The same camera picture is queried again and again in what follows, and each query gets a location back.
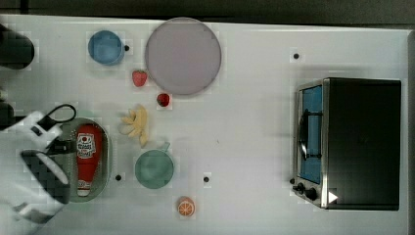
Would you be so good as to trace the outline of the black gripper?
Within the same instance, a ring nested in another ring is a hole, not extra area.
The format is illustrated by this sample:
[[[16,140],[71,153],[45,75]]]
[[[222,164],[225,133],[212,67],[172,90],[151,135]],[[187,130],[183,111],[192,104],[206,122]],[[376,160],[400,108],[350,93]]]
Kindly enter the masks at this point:
[[[76,144],[73,140],[54,140],[47,148],[47,155],[70,154],[76,152]]]

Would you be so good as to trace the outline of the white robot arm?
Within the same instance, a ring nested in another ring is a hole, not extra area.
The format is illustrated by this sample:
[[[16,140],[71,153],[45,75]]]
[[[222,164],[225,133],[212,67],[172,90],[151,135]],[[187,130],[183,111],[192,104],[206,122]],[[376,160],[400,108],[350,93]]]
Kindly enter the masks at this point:
[[[32,235],[69,203],[69,177],[47,155],[61,134],[40,112],[1,131],[1,235]]]

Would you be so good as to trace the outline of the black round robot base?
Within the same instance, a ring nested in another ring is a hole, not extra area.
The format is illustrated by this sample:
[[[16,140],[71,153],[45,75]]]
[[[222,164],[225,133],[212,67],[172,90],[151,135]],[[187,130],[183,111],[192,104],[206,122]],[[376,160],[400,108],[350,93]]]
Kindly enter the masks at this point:
[[[34,45],[29,38],[0,25],[0,66],[22,70],[33,61]]]

